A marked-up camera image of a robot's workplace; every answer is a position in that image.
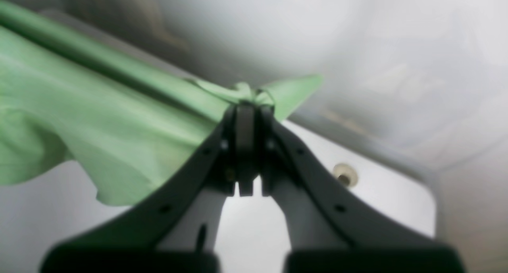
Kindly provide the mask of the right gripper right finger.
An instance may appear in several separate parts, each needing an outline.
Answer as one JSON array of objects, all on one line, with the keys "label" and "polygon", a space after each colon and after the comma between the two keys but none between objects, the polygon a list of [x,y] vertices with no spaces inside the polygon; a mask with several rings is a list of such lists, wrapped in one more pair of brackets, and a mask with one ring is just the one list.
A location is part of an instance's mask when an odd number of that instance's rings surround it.
[{"label": "right gripper right finger", "polygon": [[312,151],[259,108],[262,192],[285,216],[291,251],[285,273],[463,273],[450,246],[361,201]]}]

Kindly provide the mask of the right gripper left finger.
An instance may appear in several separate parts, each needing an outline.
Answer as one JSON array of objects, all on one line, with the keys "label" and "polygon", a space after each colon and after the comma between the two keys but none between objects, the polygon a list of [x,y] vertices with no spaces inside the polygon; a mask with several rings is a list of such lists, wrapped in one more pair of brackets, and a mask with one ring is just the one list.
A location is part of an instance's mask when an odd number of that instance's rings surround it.
[{"label": "right gripper left finger", "polygon": [[227,197],[252,196],[256,107],[232,106],[163,186],[118,217],[53,248],[42,273],[219,273]]}]

